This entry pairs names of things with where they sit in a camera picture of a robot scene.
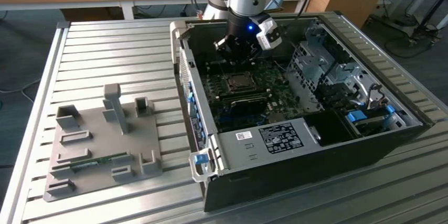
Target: small green circuit board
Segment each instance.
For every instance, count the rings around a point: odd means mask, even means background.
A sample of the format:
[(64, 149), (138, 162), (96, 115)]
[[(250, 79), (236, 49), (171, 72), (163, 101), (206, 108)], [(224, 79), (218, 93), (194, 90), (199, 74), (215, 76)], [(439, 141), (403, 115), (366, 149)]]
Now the small green circuit board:
[(260, 126), (304, 114), (280, 67), (267, 60), (246, 71), (202, 76), (219, 132)]

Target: blue latch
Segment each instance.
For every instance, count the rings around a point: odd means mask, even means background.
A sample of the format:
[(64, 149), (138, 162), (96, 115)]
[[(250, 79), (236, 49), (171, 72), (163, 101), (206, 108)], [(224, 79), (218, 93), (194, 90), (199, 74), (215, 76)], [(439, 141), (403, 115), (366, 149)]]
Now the blue latch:
[(195, 156), (195, 164), (200, 165), (200, 164), (206, 164), (208, 163), (208, 155), (207, 154), (198, 154)]
[(386, 106), (387, 112), (390, 112), (390, 114), (392, 114), (395, 112), (395, 108), (392, 105)]
[(191, 92), (190, 95), (188, 95), (188, 101), (192, 102), (194, 99), (195, 99), (195, 97), (194, 97), (194, 93)]
[(362, 112), (360, 110), (350, 112), (347, 117), (351, 120), (351, 122), (356, 122), (356, 121), (367, 119), (364, 112)]

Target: aluminum profile table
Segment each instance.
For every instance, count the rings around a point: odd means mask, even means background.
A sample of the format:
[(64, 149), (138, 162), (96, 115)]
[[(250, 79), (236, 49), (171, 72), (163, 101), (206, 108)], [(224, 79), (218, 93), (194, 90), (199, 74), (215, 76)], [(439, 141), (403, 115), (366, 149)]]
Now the aluminum profile table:
[[(268, 198), (203, 212), (191, 178), (190, 147), (171, 63), (170, 23), (178, 19), (60, 25), (27, 126), (0, 223), (404, 223), (448, 222), (447, 106), (352, 23), (330, 21), (362, 49), (436, 126), (374, 166)], [(122, 84), (122, 102), (155, 102), (160, 177), (55, 202), (43, 200), (59, 105), (102, 106), (102, 85)]]

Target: silver metal panel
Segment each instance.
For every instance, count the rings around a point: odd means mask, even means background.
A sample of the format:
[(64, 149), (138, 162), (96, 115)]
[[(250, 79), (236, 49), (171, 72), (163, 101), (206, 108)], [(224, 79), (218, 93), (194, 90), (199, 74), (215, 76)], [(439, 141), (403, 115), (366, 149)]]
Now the silver metal panel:
[(84, 80), (68, 80), (59, 81), (55, 85), (55, 91), (70, 90), (70, 89), (82, 89), (88, 87), (100, 87), (106, 84), (111, 83), (136, 83), (143, 81), (158, 81), (174, 79), (175, 74), (172, 70), (148, 72), (148, 73), (135, 73), (135, 74), (124, 74), (120, 76), (110, 76), (110, 77), (98, 77), (90, 78)]
[(159, 22), (127, 22), (118, 24), (100, 24), (86, 25), (86, 26), (71, 26), (68, 31), (95, 31), (95, 30), (111, 30), (111, 29), (130, 29), (130, 28), (142, 28), (142, 27), (167, 27), (170, 26), (171, 21), (159, 21)]
[[(175, 79), (124, 84), (122, 85), (122, 95), (175, 89), (175, 88), (176, 88)], [(87, 88), (83, 89), (83, 92), (79, 92), (79, 90), (67, 90), (54, 93), (52, 102), (74, 101), (88, 98), (90, 99), (103, 98), (103, 96), (104, 96), (103, 87)]]
[(159, 34), (140, 34), (140, 35), (126, 35), (126, 36), (110, 36), (100, 38), (74, 38), (67, 39), (66, 45), (91, 45), (91, 44), (102, 44), (111, 42), (124, 42), (124, 41), (139, 41), (139, 40), (150, 40), (150, 39), (170, 39), (170, 33), (159, 33)]
[(58, 74), (58, 80), (75, 80), (90, 77), (100, 76), (118, 76), (128, 73), (142, 73), (142, 72), (158, 72), (163, 70), (171, 70), (174, 68), (172, 62), (159, 62), (148, 64), (138, 64), (123, 67), (108, 67), (108, 68), (95, 68), (95, 69), (82, 69), (62, 71)]
[(64, 47), (64, 53), (70, 54), (72, 52), (95, 52), (116, 49), (140, 48), (140, 47), (160, 47), (170, 46), (170, 39), (158, 39), (151, 41), (135, 41), (135, 42), (118, 42), (118, 43), (104, 43), (99, 45), (79, 45)]
[(171, 47), (154, 47), (154, 48), (136, 48), (126, 50), (108, 50), (100, 52), (82, 52), (75, 54), (66, 54), (63, 56), (63, 62), (78, 61), (78, 60), (94, 60), (94, 59), (107, 59), (119, 58), (126, 56), (140, 56), (140, 55), (156, 55), (171, 53)]
[(143, 55), (128, 58), (114, 58), (114, 59), (102, 59), (102, 60), (88, 60), (88, 61), (70, 61), (63, 62), (60, 65), (60, 71), (64, 70), (78, 70), (78, 69), (90, 69), (90, 68), (102, 68), (111, 66), (124, 66), (134, 64), (144, 64), (144, 63), (156, 63), (172, 61), (170, 54), (160, 55)]
[[(103, 106), (102, 98), (96, 96), (98, 88), (112, 82), (120, 82), (127, 87), (130, 94), (123, 96), (127, 102), (132, 101), (134, 97), (151, 92), (168, 92), (167, 94), (162, 93), (160, 101), (155, 102), (158, 130), (162, 135), (160, 146), (164, 154), (164, 174), (159, 179), (148, 179), (52, 203), (44, 202), (42, 195), (50, 165), (46, 156), (48, 156), (54, 130), (44, 131), (44, 124), (38, 127), (40, 115), (32, 113), (18, 159), (19, 165), (16, 165), (4, 209), (0, 214), (0, 223), (22, 223), (23, 221), (67, 223), (72, 220), (76, 220), (78, 223), (164, 224), (404, 223), (422, 220), (428, 223), (447, 222), (448, 161), (446, 157), (448, 155), (448, 121), (446, 121), (446, 105), (384, 54), (348, 20), (334, 13), (327, 13), (326, 16), (331, 18), (347, 37), (362, 37), (368, 42), (374, 49), (363, 50), (363, 52), (371, 56), (372, 61), (388, 62), (392, 65), (392, 69), (396, 71), (388, 73), (392, 73), (391, 81), (403, 90), (411, 92), (408, 96), (412, 101), (423, 110), (427, 110), (426, 113), (430, 116), (439, 120), (435, 127), (419, 139), (399, 147), (374, 166), (280, 192), (247, 204), (204, 213), (200, 188), (198, 184), (192, 183), (191, 179), (187, 161), (187, 132), (182, 121), (178, 93), (175, 89), (159, 90), (163, 86), (163, 80), (172, 83), (172, 71), (55, 81), (60, 60), (63, 60), (63, 64), (66, 62), (79, 63), (79, 65), (66, 65), (64, 70), (80, 70), (103, 67), (96, 65), (88, 68), (83, 65), (84, 60), (112, 60), (114, 63), (108, 63), (106, 67), (134, 66), (151, 63), (146, 62), (143, 58), (132, 61), (132, 58), (136, 58), (134, 56), (171, 53), (170, 46), (155, 46), (94, 52), (74, 51), (72, 54), (63, 55), (59, 48), (64, 47), (66, 37), (75, 38), (82, 34), (91, 37), (127, 35), (132, 34), (134, 29), (155, 29), (160, 22), (132, 20), (74, 23), (71, 29), (79, 31), (71, 31), (70, 33), (66, 32), (67, 30), (60, 31), (59, 37), (55, 37), (52, 51), (60, 52), (59, 59), (55, 55), (56, 60), (52, 63), (55, 66), (50, 64), (48, 71), (46, 68), (44, 80), (48, 81), (43, 82), (46, 85), (43, 91), (38, 93), (35, 107), (38, 111), (42, 111), (39, 113), (42, 113), (44, 119), (55, 114), (59, 105), (74, 103), (74, 101), (67, 102), (64, 100), (71, 99), (71, 96), (78, 98), (76, 106), (79, 109)], [(170, 22), (164, 22), (166, 25), (160, 27), (168, 30)], [(154, 33), (154, 30), (139, 31), (142, 33), (135, 34)], [(152, 88), (150, 80), (152, 80), (152, 84), (160, 81), (160, 87)], [(55, 98), (63, 102), (54, 103), (52, 99)]]
[(114, 30), (99, 30), (99, 31), (75, 31), (70, 33), (68, 38), (92, 38), (103, 36), (118, 36), (118, 35), (136, 35), (136, 34), (155, 34), (155, 33), (168, 33), (170, 28), (162, 27), (148, 27), (148, 28), (131, 28), (131, 29), (114, 29)]

